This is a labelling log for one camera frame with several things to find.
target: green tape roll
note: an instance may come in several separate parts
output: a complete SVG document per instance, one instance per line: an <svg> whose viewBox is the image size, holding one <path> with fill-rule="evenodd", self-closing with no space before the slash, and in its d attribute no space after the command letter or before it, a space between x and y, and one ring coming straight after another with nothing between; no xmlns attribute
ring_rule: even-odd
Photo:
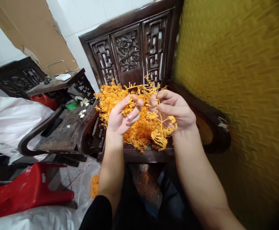
<svg viewBox="0 0 279 230"><path fill-rule="evenodd" d="M75 100L70 100L66 103L65 107L68 110L74 110L75 108L77 108L78 104Z"/></svg>

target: cardboard sheet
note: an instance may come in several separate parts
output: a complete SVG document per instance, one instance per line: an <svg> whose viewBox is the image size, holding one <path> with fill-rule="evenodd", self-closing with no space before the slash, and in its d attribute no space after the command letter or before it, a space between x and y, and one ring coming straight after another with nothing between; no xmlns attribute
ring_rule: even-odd
<svg viewBox="0 0 279 230"><path fill-rule="evenodd" d="M47 75L79 69L44 0L0 0L0 27Z"/></svg>

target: yellow wall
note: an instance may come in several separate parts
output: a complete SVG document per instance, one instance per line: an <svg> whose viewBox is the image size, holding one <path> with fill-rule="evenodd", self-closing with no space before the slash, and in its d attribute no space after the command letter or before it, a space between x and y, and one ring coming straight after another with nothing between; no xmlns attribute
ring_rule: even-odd
<svg viewBox="0 0 279 230"><path fill-rule="evenodd" d="M228 152L209 156L249 229L279 214L279 1L185 0L175 81L230 120Z"/></svg>

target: red bag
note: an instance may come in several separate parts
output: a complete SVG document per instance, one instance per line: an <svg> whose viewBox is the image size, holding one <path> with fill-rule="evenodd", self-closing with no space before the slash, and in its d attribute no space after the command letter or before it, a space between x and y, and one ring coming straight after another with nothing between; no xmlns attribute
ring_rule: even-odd
<svg viewBox="0 0 279 230"><path fill-rule="evenodd" d="M42 94L42 96L39 96L39 95L31 96L30 100L39 102L39 103L51 108L53 111L55 111L59 107L59 105L57 104L55 99L47 97L44 94Z"/></svg>

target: chair armrest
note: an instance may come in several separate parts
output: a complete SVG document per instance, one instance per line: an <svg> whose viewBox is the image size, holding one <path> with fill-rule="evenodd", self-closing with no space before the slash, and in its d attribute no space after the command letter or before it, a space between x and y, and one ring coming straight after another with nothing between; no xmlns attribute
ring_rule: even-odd
<svg viewBox="0 0 279 230"><path fill-rule="evenodd" d="M28 156L28 157L41 155L41 154L45 154L45 153L47 154L48 152L45 152L45 151L29 150L27 145L32 138L34 138L37 134L39 134L41 131L46 129L57 117L59 117L60 114L63 112L63 110L64 110L64 108L62 107L62 105L60 105L56 109L56 111L50 117L47 118L47 120L45 120L42 124L40 124L38 127L31 130L26 136L24 136L24 138L21 139L21 141L18 144L18 151L22 155Z"/></svg>
<svg viewBox="0 0 279 230"><path fill-rule="evenodd" d="M80 124L78 133L78 151L81 154L89 155L89 147L86 145L86 137L93 133L95 129L96 120L99 112L95 109L95 106L99 105L99 100L95 100L94 104L90 107L90 110L85 114L85 120Z"/></svg>
<svg viewBox="0 0 279 230"><path fill-rule="evenodd" d="M229 149L231 144L231 135L227 128L227 119L224 113L205 103L192 93L188 92L183 86L170 81L171 91L181 95L196 116L204 120L211 129L213 139L209 144L203 145L206 153L223 153Z"/></svg>

